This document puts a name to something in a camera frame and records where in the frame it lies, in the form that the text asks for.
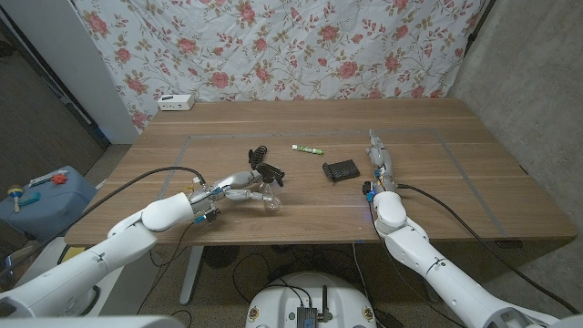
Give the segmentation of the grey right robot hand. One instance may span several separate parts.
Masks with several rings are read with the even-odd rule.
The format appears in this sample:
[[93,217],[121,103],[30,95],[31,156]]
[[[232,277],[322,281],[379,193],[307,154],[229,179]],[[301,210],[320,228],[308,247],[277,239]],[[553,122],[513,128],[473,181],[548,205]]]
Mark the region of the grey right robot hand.
[[396,192],[397,184],[394,181],[393,161],[382,140],[372,130],[369,130],[370,147],[366,150],[374,166],[374,176],[377,181],[377,192]]

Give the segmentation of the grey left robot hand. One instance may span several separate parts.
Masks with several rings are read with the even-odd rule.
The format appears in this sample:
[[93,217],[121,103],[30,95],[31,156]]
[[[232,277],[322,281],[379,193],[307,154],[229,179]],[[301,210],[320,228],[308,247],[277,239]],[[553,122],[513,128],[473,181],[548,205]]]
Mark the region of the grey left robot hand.
[[203,183],[201,178],[192,180],[188,199],[194,211],[194,223],[211,222],[220,214],[216,202],[220,200],[261,200],[267,211],[278,211],[281,201],[271,184],[274,178],[264,178],[259,171],[241,171],[219,179],[213,184]]

